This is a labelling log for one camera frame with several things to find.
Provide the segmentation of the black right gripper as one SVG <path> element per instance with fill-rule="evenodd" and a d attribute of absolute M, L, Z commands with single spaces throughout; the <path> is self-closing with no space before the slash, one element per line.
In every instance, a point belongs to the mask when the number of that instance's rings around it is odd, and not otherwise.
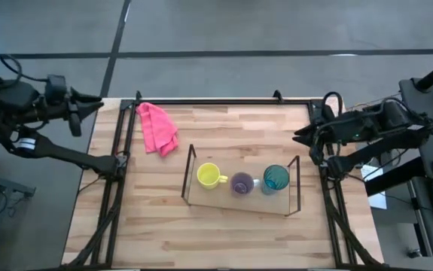
<path fill-rule="evenodd" d="M 327 143 L 337 142 L 335 136 L 336 116 L 333 112 L 322 112 L 312 123 L 294 132 L 293 141 L 310 147 L 310 158 L 320 166 L 324 163 L 323 147 Z"/>

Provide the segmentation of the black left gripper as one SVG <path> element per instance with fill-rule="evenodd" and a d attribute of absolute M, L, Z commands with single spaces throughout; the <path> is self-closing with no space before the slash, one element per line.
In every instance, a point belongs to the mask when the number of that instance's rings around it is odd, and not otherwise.
<path fill-rule="evenodd" d="M 66 95 L 66 120 L 69 122 L 69 129 L 74 137 L 81 136 L 80 118 L 86 118 L 93 112 L 98 111 L 104 105 L 101 101 L 102 98 L 100 96 L 80 93 L 70 87 Z"/>

